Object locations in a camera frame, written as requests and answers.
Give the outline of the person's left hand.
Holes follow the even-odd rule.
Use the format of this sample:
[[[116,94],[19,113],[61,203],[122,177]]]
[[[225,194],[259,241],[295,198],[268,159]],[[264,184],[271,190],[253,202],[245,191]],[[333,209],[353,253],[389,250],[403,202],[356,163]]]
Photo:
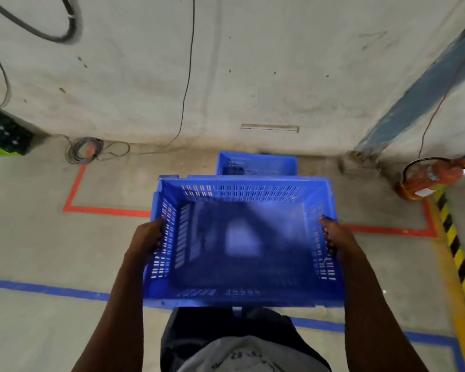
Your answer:
[[[149,233],[147,224],[137,226],[130,245],[124,254],[124,260],[145,265],[161,247],[161,238],[165,227],[163,227],[161,233]]]

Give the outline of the black and green crate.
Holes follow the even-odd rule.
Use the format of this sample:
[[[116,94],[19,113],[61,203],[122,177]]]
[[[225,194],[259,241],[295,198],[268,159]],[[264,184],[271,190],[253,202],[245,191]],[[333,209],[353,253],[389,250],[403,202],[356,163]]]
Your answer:
[[[26,155],[35,136],[35,133],[0,112],[0,156]]]

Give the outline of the person's grey shirt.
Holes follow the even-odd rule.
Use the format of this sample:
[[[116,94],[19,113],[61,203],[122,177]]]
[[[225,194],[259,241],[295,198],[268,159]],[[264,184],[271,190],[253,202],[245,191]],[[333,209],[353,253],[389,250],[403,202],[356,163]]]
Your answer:
[[[224,337],[186,360],[176,372],[330,372],[321,361],[255,336]]]

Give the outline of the large blue plastic crate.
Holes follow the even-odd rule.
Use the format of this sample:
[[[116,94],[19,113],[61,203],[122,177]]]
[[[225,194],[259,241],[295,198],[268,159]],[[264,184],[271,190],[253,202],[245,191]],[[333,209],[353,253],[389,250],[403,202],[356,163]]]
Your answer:
[[[161,217],[161,248],[143,275],[151,306],[344,305],[319,223],[337,219],[327,178],[162,175],[151,221]]]

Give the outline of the red fire extinguisher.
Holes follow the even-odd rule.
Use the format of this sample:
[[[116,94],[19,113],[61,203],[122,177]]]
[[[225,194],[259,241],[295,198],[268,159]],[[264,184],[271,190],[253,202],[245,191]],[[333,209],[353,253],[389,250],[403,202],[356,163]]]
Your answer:
[[[407,201],[422,200],[458,182],[464,176],[464,170],[465,158],[420,158],[403,168],[394,191]]]

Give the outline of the blue steel pillar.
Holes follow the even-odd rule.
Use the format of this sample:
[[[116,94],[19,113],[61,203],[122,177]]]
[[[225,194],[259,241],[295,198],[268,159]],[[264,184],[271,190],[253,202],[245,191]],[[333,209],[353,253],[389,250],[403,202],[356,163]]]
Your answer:
[[[351,153],[379,156],[434,106],[438,110],[447,95],[465,82],[465,29],[409,87]]]

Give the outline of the person's right forearm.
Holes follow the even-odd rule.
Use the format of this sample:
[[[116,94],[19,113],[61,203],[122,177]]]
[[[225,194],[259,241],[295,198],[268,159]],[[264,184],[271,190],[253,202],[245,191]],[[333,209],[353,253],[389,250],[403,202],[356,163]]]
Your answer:
[[[337,252],[345,280],[349,372],[429,372],[403,333],[364,252]]]

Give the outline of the person's left forearm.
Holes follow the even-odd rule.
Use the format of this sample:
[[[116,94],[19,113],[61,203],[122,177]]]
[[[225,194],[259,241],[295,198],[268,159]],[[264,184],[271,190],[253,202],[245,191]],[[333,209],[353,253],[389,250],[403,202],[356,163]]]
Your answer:
[[[142,372],[146,256],[128,250],[102,316],[71,372]]]

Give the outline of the person's right hand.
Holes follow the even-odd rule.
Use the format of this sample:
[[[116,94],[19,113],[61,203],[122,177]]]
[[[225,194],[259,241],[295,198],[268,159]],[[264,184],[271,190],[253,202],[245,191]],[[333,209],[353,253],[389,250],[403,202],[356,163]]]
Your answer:
[[[335,255],[339,262],[365,257],[364,251],[348,228],[339,225],[338,229],[322,230],[329,254]]]

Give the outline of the person's dark trousers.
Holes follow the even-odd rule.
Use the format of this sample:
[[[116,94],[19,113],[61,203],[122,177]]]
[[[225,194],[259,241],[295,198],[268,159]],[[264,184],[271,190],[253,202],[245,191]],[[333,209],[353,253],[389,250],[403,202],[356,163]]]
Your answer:
[[[161,372],[177,372],[198,351],[226,337],[254,336],[308,356],[332,372],[328,362],[299,335],[291,318],[269,308],[177,307],[161,337]]]

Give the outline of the small blue plastic crate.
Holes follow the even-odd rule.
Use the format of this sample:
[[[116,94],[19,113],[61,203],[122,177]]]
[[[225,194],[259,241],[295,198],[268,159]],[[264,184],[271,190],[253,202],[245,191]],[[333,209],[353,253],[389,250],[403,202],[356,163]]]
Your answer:
[[[297,176],[295,156],[219,151],[216,175]]]

